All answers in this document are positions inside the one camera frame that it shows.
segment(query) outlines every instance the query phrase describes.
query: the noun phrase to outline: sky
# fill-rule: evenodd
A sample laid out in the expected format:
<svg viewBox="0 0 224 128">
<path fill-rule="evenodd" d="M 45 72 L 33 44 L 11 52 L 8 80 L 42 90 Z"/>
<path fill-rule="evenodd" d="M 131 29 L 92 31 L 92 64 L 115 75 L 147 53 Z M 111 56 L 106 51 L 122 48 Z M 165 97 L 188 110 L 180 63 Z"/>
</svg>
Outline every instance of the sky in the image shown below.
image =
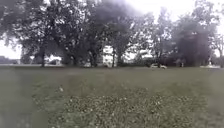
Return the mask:
<svg viewBox="0 0 224 128">
<path fill-rule="evenodd" d="M 194 8 L 194 0 L 127 0 L 136 10 L 159 15 L 160 8 L 165 7 L 171 14 L 173 21 L 178 19 L 181 14 L 190 12 Z M 212 0 L 213 3 L 222 3 L 222 0 Z M 224 25 L 219 27 L 219 32 L 224 34 Z M 5 47 L 4 42 L 0 41 L 0 56 L 6 56 L 11 59 L 19 59 L 21 57 L 21 49 L 11 50 Z"/>
</svg>

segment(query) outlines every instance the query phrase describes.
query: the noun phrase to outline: white car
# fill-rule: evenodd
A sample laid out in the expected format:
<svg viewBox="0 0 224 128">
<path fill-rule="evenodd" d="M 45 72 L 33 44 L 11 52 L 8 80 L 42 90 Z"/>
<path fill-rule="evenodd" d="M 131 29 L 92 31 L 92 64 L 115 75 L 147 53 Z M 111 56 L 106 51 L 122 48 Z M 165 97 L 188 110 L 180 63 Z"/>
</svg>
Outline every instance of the white car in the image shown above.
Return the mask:
<svg viewBox="0 0 224 128">
<path fill-rule="evenodd" d="M 158 68 L 158 64 L 151 64 L 150 68 Z M 160 65 L 160 68 L 162 69 L 167 69 L 167 67 L 165 65 Z"/>
<path fill-rule="evenodd" d="M 91 67 L 91 64 L 90 63 L 85 63 L 84 67 L 89 68 L 89 67 Z"/>
</svg>

